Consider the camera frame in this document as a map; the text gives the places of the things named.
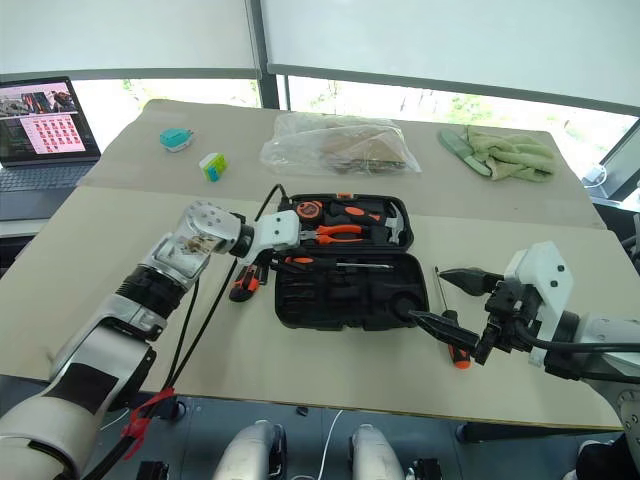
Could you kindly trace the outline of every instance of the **plastic bag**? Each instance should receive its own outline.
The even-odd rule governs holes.
[[[276,118],[260,161],[279,174],[421,172],[391,120],[290,113]]]

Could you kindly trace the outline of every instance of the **white cable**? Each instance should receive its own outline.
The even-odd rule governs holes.
[[[344,410],[340,410],[335,417],[333,417],[333,422],[331,423],[331,428],[329,429],[329,435],[327,435],[327,441],[324,444],[324,452],[322,452],[322,462],[320,462],[320,473],[318,473],[318,480],[322,480],[322,472],[324,471],[324,461],[327,459],[327,448],[329,448],[329,440],[331,440],[331,434],[333,433],[333,427],[336,426],[336,421],[340,418]]]
[[[111,423],[107,423],[104,427],[100,427],[100,431],[102,430],[106,430],[107,428],[109,428],[111,425],[113,425],[114,423],[118,423],[120,420],[122,420],[124,418],[124,416],[129,413],[129,409],[125,408],[124,412],[122,412],[122,415],[120,415],[118,418],[116,418],[113,422]]]

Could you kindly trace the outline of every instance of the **tape measure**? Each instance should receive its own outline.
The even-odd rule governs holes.
[[[317,200],[301,202],[296,205],[296,213],[303,221],[318,221],[322,215],[322,202],[318,202]]]

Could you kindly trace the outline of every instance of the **red cable tie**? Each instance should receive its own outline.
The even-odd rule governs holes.
[[[173,397],[174,395],[175,395],[175,391],[173,387],[167,387],[161,392],[158,392],[156,395],[151,397],[145,403],[140,405],[133,412],[131,412],[131,416],[129,417],[130,418],[129,424],[126,427],[124,427],[124,429],[122,430],[122,434],[120,436],[134,437],[136,439],[136,442],[133,444],[133,447],[131,447],[131,450],[129,451],[129,453],[127,453],[127,455],[124,457],[125,460],[129,460],[131,457],[133,457],[133,455],[138,450],[140,450],[140,447],[144,443],[144,435],[147,431],[147,427],[151,423],[150,418],[138,417],[140,410],[142,410],[145,407],[154,405],[158,402],[161,402],[166,398]]]

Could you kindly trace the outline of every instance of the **black cable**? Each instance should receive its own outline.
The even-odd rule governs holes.
[[[193,312],[193,307],[195,306],[196,299],[198,298],[199,287],[200,287],[200,279],[197,279],[193,284],[193,294],[191,295],[191,302],[189,303],[189,309],[187,310],[187,314],[184,317],[184,322],[182,322],[182,330],[180,331],[180,338],[178,339],[178,345],[176,345],[176,351],[173,354],[173,359],[171,360],[171,367],[169,368],[169,373],[167,374],[167,379],[164,381],[162,390],[164,390],[169,386],[171,378],[173,377],[173,374],[176,371],[176,365],[178,365],[178,359],[180,358],[180,353],[182,352],[182,344],[184,343],[184,337],[187,334],[187,328],[189,326],[189,320],[191,319],[191,313]]]
[[[640,352],[640,343],[571,343],[571,342],[547,342],[540,340],[529,333],[522,322],[515,322],[516,336],[534,347],[549,350],[551,352],[566,353],[614,353],[614,352]]]
[[[238,260],[234,259],[233,263],[231,264],[231,267],[229,268],[229,271],[227,272],[227,276],[224,279],[224,282],[222,283],[222,287],[220,287],[220,290],[218,291],[218,295],[216,296],[216,299],[213,302],[213,305],[211,305],[211,308],[209,309],[209,313],[207,313],[207,316],[205,317],[204,322],[202,322],[202,326],[200,327],[200,330],[198,331],[197,335],[193,339],[193,342],[191,342],[191,346],[187,350],[187,353],[184,354],[184,358],[182,359],[182,362],[180,362],[180,366],[178,367],[178,369],[176,370],[175,374],[171,378],[171,382],[170,382],[171,386],[175,385],[176,381],[178,380],[178,377],[180,376],[180,374],[184,370],[184,367],[186,367],[187,362],[191,358],[191,355],[193,354],[193,351],[198,346],[198,342],[200,342],[200,339],[202,338],[202,335],[204,335],[205,330],[209,326],[209,322],[211,321],[211,318],[213,317],[213,314],[215,313],[216,308],[218,308],[218,304],[220,303],[220,300],[222,299],[223,295],[225,294],[226,287],[227,287],[227,285],[229,285],[229,282],[231,281],[231,278],[233,277],[233,272],[236,269],[236,265],[238,265]]]
[[[267,208],[267,205],[271,201],[271,198],[273,197],[273,194],[276,193],[276,190],[280,190],[280,194],[282,195],[282,198],[288,201],[289,197],[287,196],[287,193],[286,193],[284,187],[279,183],[274,185],[273,188],[271,189],[271,191],[269,192],[269,194],[267,195],[267,197],[264,199],[264,202],[260,206],[260,209],[258,210],[258,213],[256,214],[256,217],[254,219],[255,222],[260,220],[260,217],[262,216],[262,212],[264,212],[264,209]],[[191,346],[187,350],[187,353],[185,353],[185,356],[182,359],[182,362],[180,363],[180,366],[178,367],[178,369],[175,372],[172,372],[173,368],[175,367],[175,365],[173,365],[173,363],[172,363],[172,368],[170,369],[170,373],[172,375],[171,375],[171,377],[169,377],[169,376],[167,377],[168,382],[165,381],[165,385],[164,385],[163,389],[175,385],[175,382],[178,380],[178,377],[180,376],[180,374],[184,370],[184,367],[187,365],[187,362],[191,358],[191,355],[193,354],[193,351],[195,350],[196,346],[198,345],[198,342],[200,341],[200,339],[202,338],[202,335],[204,335],[204,332],[205,332],[207,326],[209,325],[211,319],[213,318],[213,314],[215,313],[216,308],[218,307],[218,304],[220,303],[220,300],[222,299],[222,296],[224,295],[225,289],[226,289],[227,285],[229,284],[229,281],[231,280],[231,277],[233,275],[233,272],[234,272],[237,264],[238,264],[238,260],[234,259],[233,263],[231,264],[231,268],[229,268],[229,271],[227,272],[227,277],[225,278],[224,283],[220,287],[220,290],[218,291],[218,295],[216,296],[216,299],[213,302],[213,305],[209,309],[209,312],[207,313],[207,316],[205,317],[204,322],[202,323],[202,326],[200,327],[200,330],[198,331],[198,333],[196,334],[196,337],[191,342]],[[178,341],[178,347],[176,348],[176,354],[178,354],[179,353],[178,350],[182,348],[182,345],[180,344],[180,342],[184,341],[183,333],[186,333],[186,324],[188,323],[189,317],[191,316],[191,312],[193,310],[193,305],[195,304],[197,285],[198,285],[198,283],[194,284],[194,293],[193,293],[193,296],[191,297],[191,304],[189,305],[189,309],[187,311],[187,316],[185,317],[184,323],[182,325],[183,332],[181,333],[180,340]],[[153,417],[153,414],[157,411],[159,406],[160,406],[160,402],[152,405],[143,414],[143,417],[145,417],[145,418]],[[130,437],[130,436],[122,437],[120,439],[120,441],[118,443],[116,443],[114,445],[114,447],[109,451],[109,453],[107,453],[107,455],[105,455],[105,457],[102,459],[102,461],[98,465],[96,465],[91,472],[89,472],[85,477],[83,477],[83,480],[100,480],[101,478],[103,478],[107,474],[107,472],[118,462],[118,460],[120,460],[120,458],[122,458],[122,456],[125,453],[127,453],[127,450],[129,450],[129,448],[131,447],[131,445],[133,445],[133,443],[135,441],[136,441],[136,439],[134,437]]]

